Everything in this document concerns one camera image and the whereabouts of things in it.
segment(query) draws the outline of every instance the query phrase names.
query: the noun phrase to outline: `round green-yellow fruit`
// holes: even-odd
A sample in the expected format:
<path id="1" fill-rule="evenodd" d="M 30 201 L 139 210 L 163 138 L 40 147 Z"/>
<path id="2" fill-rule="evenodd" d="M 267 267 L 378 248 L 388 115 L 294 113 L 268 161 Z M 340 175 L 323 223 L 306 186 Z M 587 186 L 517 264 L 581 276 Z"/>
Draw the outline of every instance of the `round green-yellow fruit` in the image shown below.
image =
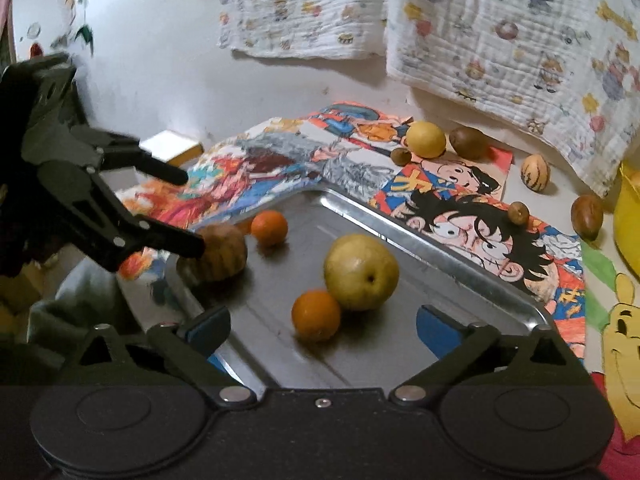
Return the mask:
<path id="1" fill-rule="evenodd" d="M 447 149 L 447 136 L 433 123 L 415 121 L 406 133 L 406 146 L 417 156 L 435 158 Z"/>
<path id="2" fill-rule="evenodd" d="M 346 310 L 378 308 L 396 290 L 400 269 L 385 245 L 368 235 L 338 238 L 324 260 L 324 283 Z"/>

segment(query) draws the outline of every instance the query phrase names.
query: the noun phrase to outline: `apple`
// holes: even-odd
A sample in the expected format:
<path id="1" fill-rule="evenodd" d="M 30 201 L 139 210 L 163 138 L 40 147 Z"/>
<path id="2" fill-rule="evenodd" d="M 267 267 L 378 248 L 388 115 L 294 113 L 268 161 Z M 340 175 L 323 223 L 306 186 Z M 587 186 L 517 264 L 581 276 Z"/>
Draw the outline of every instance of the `apple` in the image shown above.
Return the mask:
<path id="1" fill-rule="evenodd" d="M 396 290 L 400 269 L 396 258 L 374 237 L 338 238 L 324 260 L 324 282 L 346 310 L 378 308 Z"/>

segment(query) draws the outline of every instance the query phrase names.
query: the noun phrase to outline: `cartoon eye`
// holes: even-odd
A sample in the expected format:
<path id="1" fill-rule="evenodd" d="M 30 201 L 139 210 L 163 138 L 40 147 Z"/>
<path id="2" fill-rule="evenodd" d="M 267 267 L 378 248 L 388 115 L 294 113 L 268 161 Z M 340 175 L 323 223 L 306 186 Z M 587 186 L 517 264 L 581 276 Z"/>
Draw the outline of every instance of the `cartoon eye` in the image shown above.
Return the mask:
<path id="1" fill-rule="evenodd" d="M 626 335 L 626 323 L 621 319 L 618 320 L 618 330 L 616 330 L 616 332 Z"/>
<path id="2" fill-rule="evenodd" d="M 484 241 L 482 250 L 496 260 L 503 260 L 509 254 L 509 248 L 501 242 Z"/>
<path id="3" fill-rule="evenodd" d="M 451 222 L 442 222 L 432 227 L 433 234 L 442 238 L 458 238 L 460 236 L 460 228 Z"/>

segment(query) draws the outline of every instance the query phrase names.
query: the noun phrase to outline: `yellow bucket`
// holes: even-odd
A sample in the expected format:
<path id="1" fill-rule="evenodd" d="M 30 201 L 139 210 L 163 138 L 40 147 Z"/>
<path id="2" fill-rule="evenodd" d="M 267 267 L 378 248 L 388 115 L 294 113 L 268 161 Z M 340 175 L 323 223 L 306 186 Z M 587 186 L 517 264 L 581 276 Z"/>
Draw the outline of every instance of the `yellow bucket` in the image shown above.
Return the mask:
<path id="1" fill-rule="evenodd" d="M 635 172 L 628 164 L 620 164 L 622 187 L 613 213 L 613 239 L 627 265 L 640 275 L 640 195 L 630 180 Z"/>

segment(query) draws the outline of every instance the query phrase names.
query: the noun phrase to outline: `black circular disc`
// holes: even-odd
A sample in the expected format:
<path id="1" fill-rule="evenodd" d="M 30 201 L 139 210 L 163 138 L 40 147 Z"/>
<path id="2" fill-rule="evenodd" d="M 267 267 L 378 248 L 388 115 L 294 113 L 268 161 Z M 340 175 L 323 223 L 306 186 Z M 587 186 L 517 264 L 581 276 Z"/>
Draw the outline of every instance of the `black circular disc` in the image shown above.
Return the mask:
<path id="1" fill-rule="evenodd" d="M 607 445 L 610 410 L 588 386 L 460 384 L 440 405 L 449 436 L 501 471 L 548 474 L 579 468 Z"/>
<path id="2" fill-rule="evenodd" d="M 113 371 L 113 364 L 106 366 Z M 93 377 L 101 367 L 88 367 L 82 384 L 51 387 L 31 413 L 33 436 L 62 468 L 100 476 L 143 472 L 171 459 L 202 430 L 207 410 L 194 388 L 133 367 L 120 370 L 118 385 L 99 385 Z"/>

